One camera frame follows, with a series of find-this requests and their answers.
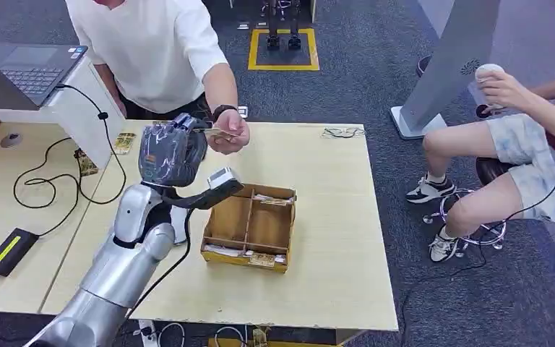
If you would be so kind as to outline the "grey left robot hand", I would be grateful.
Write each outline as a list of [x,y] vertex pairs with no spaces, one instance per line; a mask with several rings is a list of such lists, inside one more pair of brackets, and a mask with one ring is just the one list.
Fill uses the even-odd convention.
[[188,113],[144,128],[138,166],[142,181],[165,187],[187,187],[195,180],[207,152],[210,122]]

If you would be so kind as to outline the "person's hand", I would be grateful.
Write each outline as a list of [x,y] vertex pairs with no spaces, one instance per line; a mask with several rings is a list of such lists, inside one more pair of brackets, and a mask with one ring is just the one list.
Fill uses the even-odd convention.
[[512,75],[499,70],[480,73],[478,85],[489,104],[526,111],[534,95]]
[[229,133],[227,137],[213,135],[207,139],[208,145],[215,152],[230,155],[249,144],[249,126],[237,110],[224,110],[213,124],[213,127],[220,129],[222,132]]

